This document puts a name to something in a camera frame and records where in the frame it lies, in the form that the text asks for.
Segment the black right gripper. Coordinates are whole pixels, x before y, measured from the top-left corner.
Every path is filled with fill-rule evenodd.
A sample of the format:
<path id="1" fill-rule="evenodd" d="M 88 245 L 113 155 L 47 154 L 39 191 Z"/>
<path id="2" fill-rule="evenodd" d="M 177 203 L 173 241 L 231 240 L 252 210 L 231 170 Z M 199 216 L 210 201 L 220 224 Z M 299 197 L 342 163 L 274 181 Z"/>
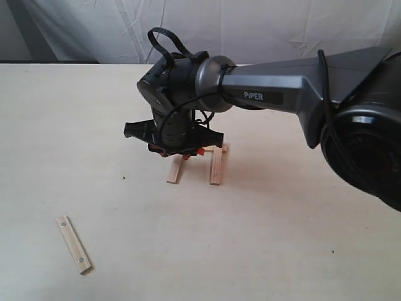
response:
<path id="1" fill-rule="evenodd" d="M 146 142 L 150 152 L 162 157 L 183 154 L 188 160 L 203 156 L 203 147 L 222 147 L 224 134 L 195 119 L 196 111 L 208 111 L 195 91 L 197 71 L 209 58 L 208 53 L 200 51 L 192 58 L 173 53 L 172 58 L 172 66 L 161 58 L 137 83 L 151 107 L 152 119 L 127 122 L 123 133 L 126 138 Z"/>

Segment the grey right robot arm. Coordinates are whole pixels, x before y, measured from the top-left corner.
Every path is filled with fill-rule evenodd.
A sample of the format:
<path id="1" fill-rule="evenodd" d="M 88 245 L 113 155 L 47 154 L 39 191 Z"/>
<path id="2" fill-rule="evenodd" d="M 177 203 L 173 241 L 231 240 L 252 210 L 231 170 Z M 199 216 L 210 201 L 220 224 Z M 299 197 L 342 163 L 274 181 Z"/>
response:
<path id="1" fill-rule="evenodd" d="M 209 122 L 232 107 L 298 117 L 309 148 L 353 187 L 400 209 L 400 54 L 371 47 L 237 66 L 206 51 L 166 53 L 138 81 L 152 118 L 124 135 L 168 157 L 221 147 Z"/>

